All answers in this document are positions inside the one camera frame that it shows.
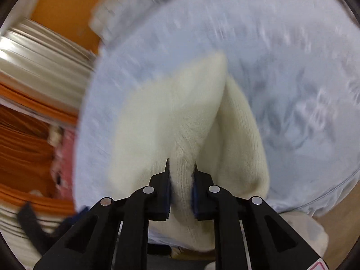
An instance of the metal screw head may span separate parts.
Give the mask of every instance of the metal screw head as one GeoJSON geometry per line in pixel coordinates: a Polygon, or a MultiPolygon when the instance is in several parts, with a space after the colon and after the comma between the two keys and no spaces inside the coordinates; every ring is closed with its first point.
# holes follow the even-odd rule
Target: metal screw head
{"type": "Polygon", "coordinates": [[[111,204],[111,199],[107,198],[107,197],[103,198],[103,199],[101,199],[100,204],[102,206],[109,206],[111,204]]]}
{"type": "Polygon", "coordinates": [[[258,196],[255,196],[251,199],[251,202],[254,203],[255,205],[260,205],[262,204],[262,199],[258,196]]]}
{"type": "Polygon", "coordinates": [[[219,193],[220,192],[220,188],[218,186],[210,186],[209,187],[209,191],[211,193],[219,193]]]}
{"type": "Polygon", "coordinates": [[[154,188],[151,187],[151,186],[147,186],[147,187],[145,187],[145,188],[143,189],[143,192],[144,192],[145,194],[151,194],[151,193],[154,192],[154,188]]]}

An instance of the warning label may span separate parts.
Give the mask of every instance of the warning label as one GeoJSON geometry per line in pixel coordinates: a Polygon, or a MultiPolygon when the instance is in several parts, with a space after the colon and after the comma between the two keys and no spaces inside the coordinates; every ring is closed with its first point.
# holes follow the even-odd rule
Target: warning label
{"type": "Polygon", "coordinates": [[[329,270],[329,269],[326,266],[323,259],[319,259],[310,268],[308,268],[307,270],[329,270]]]}

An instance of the knit fabric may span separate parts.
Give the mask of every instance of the knit fabric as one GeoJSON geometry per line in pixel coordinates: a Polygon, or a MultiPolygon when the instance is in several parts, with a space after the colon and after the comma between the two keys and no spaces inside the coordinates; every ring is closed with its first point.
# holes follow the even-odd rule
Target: knit fabric
{"type": "Polygon", "coordinates": [[[114,138],[111,196],[126,198],[146,186],[164,170],[167,158],[170,217],[166,223],[151,222],[150,229],[187,248],[208,251],[215,246],[212,222],[196,221],[191,210],[195,163],[234,196],[266,196],[269,175],[260,134],[223,53],[148,81],[129,96],[114,138]]]}

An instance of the white cloth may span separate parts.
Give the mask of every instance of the white cloth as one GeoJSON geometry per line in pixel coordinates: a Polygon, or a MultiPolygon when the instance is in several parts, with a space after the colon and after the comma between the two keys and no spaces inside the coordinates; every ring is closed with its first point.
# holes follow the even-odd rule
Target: white cloth
{"type": "Polygon", "coordinates": [[[269,175],[249,104],[218,52],[196,60],[169,78],[149,81],[129,95],[116,127],[108,185],[126,198],[164,170],[170,158],[172,207],[166,223],[150,228],[187,248],[214,248],[211,222],[191,210],[192,173],[209,173],[234,196],[265,197],[269,175]]]}
{"type": "Polygon", "coordinates": [[[313,248],[323,257],[329,244],[329,236],[325,229],[309,215],[299,212],[286,212],[280,216],[313,248]]]}

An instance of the white curtain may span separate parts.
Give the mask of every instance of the white curtain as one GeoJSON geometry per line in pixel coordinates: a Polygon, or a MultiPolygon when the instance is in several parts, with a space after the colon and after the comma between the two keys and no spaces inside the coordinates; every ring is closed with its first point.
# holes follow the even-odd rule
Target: white curtain
{"type": "Polygon", "coordinates": [[[0,80],[64,110],[79,109],[93,60],[86,49],[29,19],[0,38],[0,80]]]}

